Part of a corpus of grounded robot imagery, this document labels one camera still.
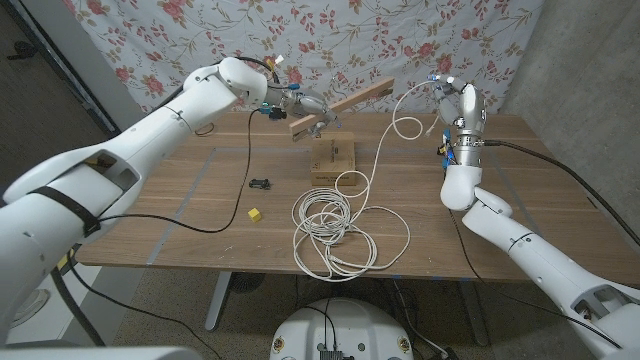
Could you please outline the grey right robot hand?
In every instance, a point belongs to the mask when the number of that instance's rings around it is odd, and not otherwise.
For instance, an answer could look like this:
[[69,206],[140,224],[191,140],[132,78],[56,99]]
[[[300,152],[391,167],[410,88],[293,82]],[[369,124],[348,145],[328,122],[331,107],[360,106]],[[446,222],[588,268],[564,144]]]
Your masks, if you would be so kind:
[[431,80],[438,113],[446,125],[457,128],[458,145],[481,146],[487,120],[481,91],[453,76],[433,75]]

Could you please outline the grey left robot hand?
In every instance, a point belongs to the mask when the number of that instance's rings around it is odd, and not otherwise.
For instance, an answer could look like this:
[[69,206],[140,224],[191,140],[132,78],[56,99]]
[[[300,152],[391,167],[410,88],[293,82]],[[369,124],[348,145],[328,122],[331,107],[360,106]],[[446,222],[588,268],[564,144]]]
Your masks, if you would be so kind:
[[321,131],[338,119],[324,98],[308,89],[269,87],[265,102],[271,107],[269,117],[272,120],[288,117],[301,120],[300,125],[291,123],[294,142],[306,137],[320,137]]

